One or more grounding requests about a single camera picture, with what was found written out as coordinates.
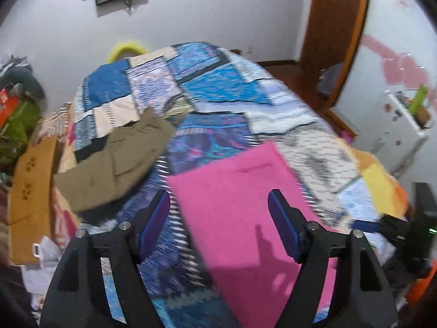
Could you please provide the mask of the pink pants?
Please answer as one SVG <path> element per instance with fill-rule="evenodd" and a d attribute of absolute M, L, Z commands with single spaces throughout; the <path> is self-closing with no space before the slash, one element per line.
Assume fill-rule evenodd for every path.
<path fill-rule="evenodd" d="M 317 220 L 276 145 L 265 141 L 227 159 L 172 175 L 168 184 L 197 251 L 242 327 L 274 327 L 300 266 L 270 216 L 279 189 L 308 221 Z"/>

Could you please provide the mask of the white small fridge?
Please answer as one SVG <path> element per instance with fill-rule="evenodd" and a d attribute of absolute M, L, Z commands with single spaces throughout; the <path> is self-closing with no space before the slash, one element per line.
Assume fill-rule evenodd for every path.
<path fill-rule="evenodd" d="M 387 172 L 394 174 L 412 160 L 426 140 L 427 132 L 398 97 L 387 91 L 366 117 L 352 146 L 373 154 Z"/>

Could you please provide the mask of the wooden lap desk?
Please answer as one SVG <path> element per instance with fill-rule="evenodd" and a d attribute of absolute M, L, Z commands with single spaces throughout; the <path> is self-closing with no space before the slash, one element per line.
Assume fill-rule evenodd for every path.
<path fill-rule="evenodd" d="M 16 163 L 9 196 L 9 258 L 15 265 L 34 264 L 33 245 L 53 232 L 51 181 L 58 139 L 51 136 L 27 148 Z"/>

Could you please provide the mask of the olive green pants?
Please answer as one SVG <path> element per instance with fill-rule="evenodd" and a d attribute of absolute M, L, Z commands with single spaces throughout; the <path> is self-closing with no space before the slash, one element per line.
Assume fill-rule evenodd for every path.
<path fill-rule="evenodd" d="M 148 174 L 175 131 L 148 107 L 133 125 L 115 128 L 102 150 L 55 175 L 55 186 L 75 213 L 118 200 Z"/>

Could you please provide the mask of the green thermos bottle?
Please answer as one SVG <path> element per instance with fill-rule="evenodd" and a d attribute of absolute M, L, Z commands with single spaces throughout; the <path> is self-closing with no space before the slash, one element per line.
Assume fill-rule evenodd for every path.
<path fill-rule="evenodd" d="M 425 98 L 427 98 L 428 89 L 424 84 L 420 84 L 415 96 L 411 99 L 408 105 L 408 111 L 412 116 L 415 116 L 420 106 L 423 104 Z"/>

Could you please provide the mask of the black garment under olive pants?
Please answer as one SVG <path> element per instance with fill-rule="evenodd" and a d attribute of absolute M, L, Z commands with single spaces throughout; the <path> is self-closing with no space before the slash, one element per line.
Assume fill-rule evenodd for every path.
<path fill-rule="evenodd" d="M 85 159 L 88 159 L 92 154 L 102 151 L 107 143 L 108 136 L 92 139 L 91 143 L 88 144 L 86 147 L 76 150 L 75 157 L 76 162 L 80 163 Z"/>

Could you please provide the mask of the green laundry basket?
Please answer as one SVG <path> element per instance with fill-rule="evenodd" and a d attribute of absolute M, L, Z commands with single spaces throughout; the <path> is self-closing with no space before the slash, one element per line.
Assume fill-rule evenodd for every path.
<path fill-rule="evenodd" d="M 1 127 L 1 168 L 14 164 L 26 151 L 40 118 L 39 106 L 26 98 L 7 117 Z"/>

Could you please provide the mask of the wooden wardrobe with sliding doors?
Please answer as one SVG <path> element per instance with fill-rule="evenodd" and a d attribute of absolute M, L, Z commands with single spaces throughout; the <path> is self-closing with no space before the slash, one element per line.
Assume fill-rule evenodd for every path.
<path fill-rule="evenodd" d="M 324 113 L 359 134 L 385 92 L 413 97 L 428 89 L 425 106 L 436 115 L 436 28 L 418 0 L 369 0 L 352 66 L 334 105 Z M 436 129 L 394 175 L 403 185 L 436 183 Z"/>

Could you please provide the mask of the blue patchwork quilt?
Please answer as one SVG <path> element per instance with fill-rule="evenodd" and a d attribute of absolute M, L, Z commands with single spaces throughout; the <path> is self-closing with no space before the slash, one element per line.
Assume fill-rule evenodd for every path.
<path fill-rule="evenodd" d="M 170 211 L 153 253 L 138 267 L 163 327 L 242 327 L 195 247 L 168 179 L 272 141 L 308 207 L 326 230 L 348 234 L 353 220 L 342 199 L 369 198 L 365 173 L 376 159 L 348 146 L 282 82 L 240 55 L 203 42 L 173 45 L 105 64 L 85 78 L 74 106 L 74 153 L 92 139 L 154 113 L 176 129 L 148 174 L 126 195 L 75 213 L 91 234 L 134 219 L 159 190 Z M 328 263 L 315 319 L 329 310 L 336 260 Z"/>

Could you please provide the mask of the orange box in basket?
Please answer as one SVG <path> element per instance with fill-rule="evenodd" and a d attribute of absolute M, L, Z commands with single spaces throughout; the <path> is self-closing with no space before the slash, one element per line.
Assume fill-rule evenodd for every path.
<path fill-rule="evenodd" d="M 11 96 L 5 88 L 0 92 L 0 128 L 2 128 L 9 117 L 19 105 L 19 97 Z"/>

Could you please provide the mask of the brown wooden door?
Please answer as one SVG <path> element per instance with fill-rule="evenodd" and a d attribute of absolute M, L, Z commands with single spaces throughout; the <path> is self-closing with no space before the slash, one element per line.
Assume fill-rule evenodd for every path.
<path fill-rule="evenodd" d="M 317 111 L 326 111 L 339 97 L 350 71 L 364 27 L 369 0 L 311 0 L 299 61 L 305 98 Z M 338 65 L 340 70 L 328 96 L 317 91 L 319 78 Z"/>

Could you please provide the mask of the grey pillow on basket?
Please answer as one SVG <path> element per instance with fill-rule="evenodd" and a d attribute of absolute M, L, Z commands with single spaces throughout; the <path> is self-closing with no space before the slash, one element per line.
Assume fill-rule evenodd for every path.
<path fill-rule="evenodd" d="M 1 76 L 1 89 L 10 89 L 19 84 L 18 96 L 27 97 L 33 101 L 45 98 L 42 86 L 25 67 L 11 67 Z"/>

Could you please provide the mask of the yellow hoop behind bed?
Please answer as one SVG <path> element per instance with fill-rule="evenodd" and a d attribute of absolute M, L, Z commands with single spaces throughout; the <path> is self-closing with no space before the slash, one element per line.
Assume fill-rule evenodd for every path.
<path fill-rule="evenodd" d="M 147 49 L 136 42 L 120 42 L 113 47 L 107 58 L 107 63 L 116 62 L 132 56 L 147 53 Z"/>

